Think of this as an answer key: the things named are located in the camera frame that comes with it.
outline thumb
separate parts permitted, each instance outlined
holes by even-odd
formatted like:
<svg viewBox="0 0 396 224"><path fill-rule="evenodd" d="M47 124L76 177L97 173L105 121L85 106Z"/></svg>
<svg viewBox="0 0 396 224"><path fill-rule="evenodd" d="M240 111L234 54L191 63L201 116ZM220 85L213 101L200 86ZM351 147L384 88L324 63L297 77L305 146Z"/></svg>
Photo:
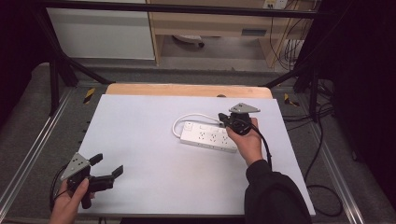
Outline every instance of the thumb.
<svg viewBox="0 0 396 224"><path fill-rule="evenodd" d="M90 185L90 181L88 180L88 178L85 178L83 181L81 181L78 188L74 192L70 203L74 204L75 206L78 206L82 200L82 197L84 197L84 194L87 192L89 185Z"/></svg>

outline person's right hand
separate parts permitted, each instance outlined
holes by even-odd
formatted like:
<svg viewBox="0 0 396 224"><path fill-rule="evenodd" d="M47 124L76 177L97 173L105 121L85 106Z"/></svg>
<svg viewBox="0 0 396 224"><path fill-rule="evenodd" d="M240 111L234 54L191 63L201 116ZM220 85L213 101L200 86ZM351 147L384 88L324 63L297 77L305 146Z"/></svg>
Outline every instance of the person's right hand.
<svg viewBox="0 0 396 224"><path fill-rule="evenodd" d="M257 119L251 118L251 123L259 128ZM263 160L262 139L254 130L250 130L246 135L239 135L229 127L227 127L226 130L228 136L236 143L236 146L238 147L242 157L245 159L247 166L255 161Z"/></svg>
<svg viewBox="0 0 396 224"><path fill-rule="evenodd" d="M78 186L73 196L69 195L67 190L67 181L64 180L59 191L62 193L55 201L52 214L50 216L49 224L71 224L74 223L78 205L82 197L87 192L90 181L85 178Z"/></svg>

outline black sleeve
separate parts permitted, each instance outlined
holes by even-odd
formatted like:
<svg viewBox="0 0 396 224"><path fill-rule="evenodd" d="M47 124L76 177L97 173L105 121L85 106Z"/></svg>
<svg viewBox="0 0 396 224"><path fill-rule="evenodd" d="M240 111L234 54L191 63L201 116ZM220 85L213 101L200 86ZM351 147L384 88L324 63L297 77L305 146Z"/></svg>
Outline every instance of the black sleeve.
<svg viewBox="0 0 396 224"><path fill-rule="evenodd" d="M303 196L286 175L272 172L267 161L247 168L245 219L252 223L312 223Z"/></svg>

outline white power strip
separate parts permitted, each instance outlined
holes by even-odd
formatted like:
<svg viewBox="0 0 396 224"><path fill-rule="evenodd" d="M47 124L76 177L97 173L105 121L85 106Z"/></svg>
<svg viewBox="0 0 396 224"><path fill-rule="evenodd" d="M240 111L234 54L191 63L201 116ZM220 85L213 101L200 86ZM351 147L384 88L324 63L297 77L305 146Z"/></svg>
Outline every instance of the white power strip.
<svg viewBox="0 0 396 224"><path fill-rule="evenodd" d="M284 9L288 0L264 0L264 5L262 8L268 9Z"/></svg>
<svg viewBox="0 0 396 224"><path fill-rule="evenodd" d="M184 123L180 142L227 152L236 152L238 150L225 128L190 121Z"/></svg>

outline white tabletop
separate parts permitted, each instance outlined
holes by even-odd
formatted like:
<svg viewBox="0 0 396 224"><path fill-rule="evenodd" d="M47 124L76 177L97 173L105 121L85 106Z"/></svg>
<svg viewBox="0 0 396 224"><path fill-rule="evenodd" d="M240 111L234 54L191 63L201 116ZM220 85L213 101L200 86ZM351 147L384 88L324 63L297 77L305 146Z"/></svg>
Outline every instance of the white tabletop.
<svg viewBox="0 0 396 224"><path fill-rule="evenodd" d="M276 100L136 95L103 95L97 106L79 153L87 159L103 153L92 175L109 175L120 165L124 173L114 189L97 192L92 207L78 212L118 217L243 215L247 165L239 153L184 145L172 133L181 116L202 113L216 118L238 103L262 111L250 116L259 120L274 171L296 183L313 216ZM203 117L183 120L212 122Z"/></svg>

